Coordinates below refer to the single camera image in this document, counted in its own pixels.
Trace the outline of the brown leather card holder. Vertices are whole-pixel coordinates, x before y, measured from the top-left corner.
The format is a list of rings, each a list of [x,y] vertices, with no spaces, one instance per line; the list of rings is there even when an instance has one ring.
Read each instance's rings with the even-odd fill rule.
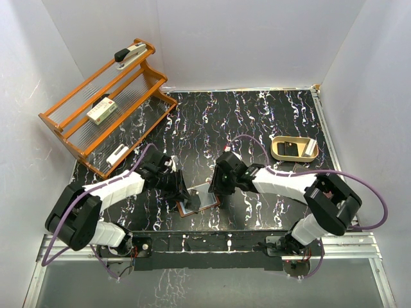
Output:
[[[209,188],[210,183],[206,182],[188,189],[190,199],[177,203],[182,218],[220,205],[219,198],[215,193],[209,192]]]

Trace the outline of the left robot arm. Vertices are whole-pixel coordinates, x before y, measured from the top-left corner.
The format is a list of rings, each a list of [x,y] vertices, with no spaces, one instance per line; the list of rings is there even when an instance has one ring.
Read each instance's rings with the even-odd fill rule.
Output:
[[[160,151],[147,152],[137,167],[93,185],[69,184],[46,219],[46,230],[70,249],[79,251],[89,244],[108,246],[119,256],[132,250],[128,231],[102,221],[109,207],[131,196],[158,189],[162,198],[183,202],[190,199],[182,171],[172,157]]]

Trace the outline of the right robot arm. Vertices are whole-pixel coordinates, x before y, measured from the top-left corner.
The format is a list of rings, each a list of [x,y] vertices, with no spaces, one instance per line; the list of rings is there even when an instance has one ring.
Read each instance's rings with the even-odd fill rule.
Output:
[[[236,189],[256,194],[276,194],[305,204],[310,214],[298,220],[286,235],[266,250],[302,254],[316,239],[326,234],[344,235],[362,206],[362,200],[338,175],[273,171],[263,164],[247,166],[231,151],[218,157],[209,192],[219,196]]]

